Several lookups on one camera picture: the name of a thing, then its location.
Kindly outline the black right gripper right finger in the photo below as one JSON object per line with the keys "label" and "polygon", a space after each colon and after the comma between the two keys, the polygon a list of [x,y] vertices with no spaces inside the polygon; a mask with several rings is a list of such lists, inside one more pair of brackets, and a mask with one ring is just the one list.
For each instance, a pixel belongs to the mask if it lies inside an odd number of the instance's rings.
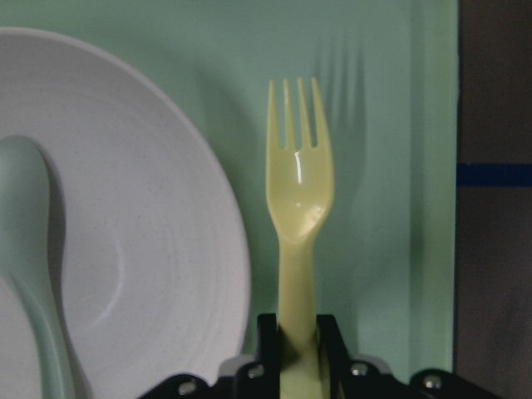
{"label": "black right gripper right finger", "polygon": [[334,316],[318,315],[319,347],[325,358],[325,398],[389,398],[384,375],[365,358],[352,357]]}

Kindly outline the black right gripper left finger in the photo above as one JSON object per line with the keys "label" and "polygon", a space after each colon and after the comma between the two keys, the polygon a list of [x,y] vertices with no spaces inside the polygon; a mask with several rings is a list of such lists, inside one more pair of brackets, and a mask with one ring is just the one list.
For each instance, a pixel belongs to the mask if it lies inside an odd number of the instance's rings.
{"label": "black right gripper left finger", "polygon": [[254,360],[240,366],[234,379],[235,398],[279,398],[280,338],[277,317],[257,317],[258,346]]}

